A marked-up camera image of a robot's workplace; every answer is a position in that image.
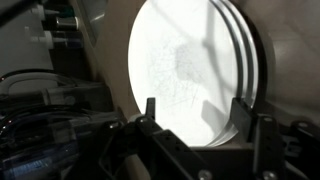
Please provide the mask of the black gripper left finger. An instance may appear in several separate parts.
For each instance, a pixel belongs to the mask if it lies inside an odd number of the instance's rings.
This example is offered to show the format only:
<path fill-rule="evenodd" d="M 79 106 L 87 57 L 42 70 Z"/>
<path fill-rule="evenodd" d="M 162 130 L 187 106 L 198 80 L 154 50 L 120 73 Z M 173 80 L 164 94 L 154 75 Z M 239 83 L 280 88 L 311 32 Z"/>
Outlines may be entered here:
<path fill-rule="evenodd" d="M 146 115 L 151 117 L 152 119 L 155 118 L 155 108 L 156 99 L 155 98 L 148 98 L 147 99 L 147 106 L 146 106 Z"/>

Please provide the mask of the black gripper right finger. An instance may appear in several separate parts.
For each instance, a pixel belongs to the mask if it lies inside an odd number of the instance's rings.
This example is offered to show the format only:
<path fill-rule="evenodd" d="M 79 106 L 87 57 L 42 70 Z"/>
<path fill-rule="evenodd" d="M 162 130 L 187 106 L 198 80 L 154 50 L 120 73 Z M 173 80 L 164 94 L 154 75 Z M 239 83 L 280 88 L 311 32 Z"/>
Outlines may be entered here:
<path fill-rule="evenodd" d="M 243 99 L 232 99 L 230 121 L 235 125 L 246 142 L 252 141 L 255 118 L 254 111 Z"/>

